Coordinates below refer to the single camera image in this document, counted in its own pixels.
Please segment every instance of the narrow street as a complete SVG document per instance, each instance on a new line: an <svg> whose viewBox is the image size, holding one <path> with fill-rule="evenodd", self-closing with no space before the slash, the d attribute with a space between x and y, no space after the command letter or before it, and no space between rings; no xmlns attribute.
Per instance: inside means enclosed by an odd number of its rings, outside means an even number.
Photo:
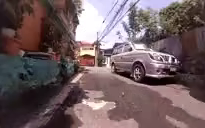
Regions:
<svg viewBox="0 0 205 128"><path fill-rule="evenodd" d="M77 83L88 98L56 128L205 128L205 103L181 85L144 85L107 68L86 70Z"/></svg>

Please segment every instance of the car door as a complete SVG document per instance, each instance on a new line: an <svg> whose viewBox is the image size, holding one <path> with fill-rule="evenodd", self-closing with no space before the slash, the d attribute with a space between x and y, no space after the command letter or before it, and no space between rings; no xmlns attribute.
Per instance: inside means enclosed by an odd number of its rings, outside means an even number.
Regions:
<svg viewBox="0 0 205 128"><path fill-rule="evenodd" d="M114 49L112 55L112 62L114 62L117 69L122 69L121 66L122 50L123 50L123 46L118 46L117 48Z"/></svg>
<svg viewBox="0 0 205 128"><path fill-rule="evenodd" d="M125 44L123 48L123 55L122 55L122 67L125 71L130 72L131 71L131 66L133 63L132 59L132 51L133 48L130 44Z"/></svg>

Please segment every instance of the car front bumper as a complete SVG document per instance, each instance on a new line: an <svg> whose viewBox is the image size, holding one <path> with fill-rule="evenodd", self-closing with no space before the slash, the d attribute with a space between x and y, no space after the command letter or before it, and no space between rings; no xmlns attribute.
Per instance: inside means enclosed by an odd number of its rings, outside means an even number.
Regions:
<svg viewBox="0 0 205 128"><path fill-rule="evenodd" d="M146 67L146 76L152 78L171 78L179 71L178 65L150 63Z"/></svg>

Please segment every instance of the car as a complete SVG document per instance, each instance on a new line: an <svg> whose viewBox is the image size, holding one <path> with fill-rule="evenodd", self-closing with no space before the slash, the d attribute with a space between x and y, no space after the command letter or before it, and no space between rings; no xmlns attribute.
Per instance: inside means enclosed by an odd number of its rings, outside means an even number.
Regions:
<svg viewBox="0 0 205 128"><path fill-rule="evenodd" d="M25 52L23 57L40 60L53 60L53 56L51 54L44 52Z"/></svg>
<svg viewBox="0 0 205 128"><path fill-rule="evenodd" d="M130 42L114 48L111 56L111 72L130 73L136 82L142 82L145 77L174 77L180 69L179 65L173 55L156 52L145 44Z"/></svg>

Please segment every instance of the curb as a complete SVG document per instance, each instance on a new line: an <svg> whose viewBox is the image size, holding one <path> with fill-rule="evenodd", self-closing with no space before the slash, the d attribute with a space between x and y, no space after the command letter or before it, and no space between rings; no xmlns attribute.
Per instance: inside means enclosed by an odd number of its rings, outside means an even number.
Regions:
<svg viewBox="0 0 205 128"><path fill-rule="evenodd" d="M32 117L26 124L20 128L44 128L46 127L58 113L63 110L63 103L72 90L73 83L71 81L75 79L81 72L74 75L62 88L58 95L50 99L50 101L42 107L38 115Z"/></svg>

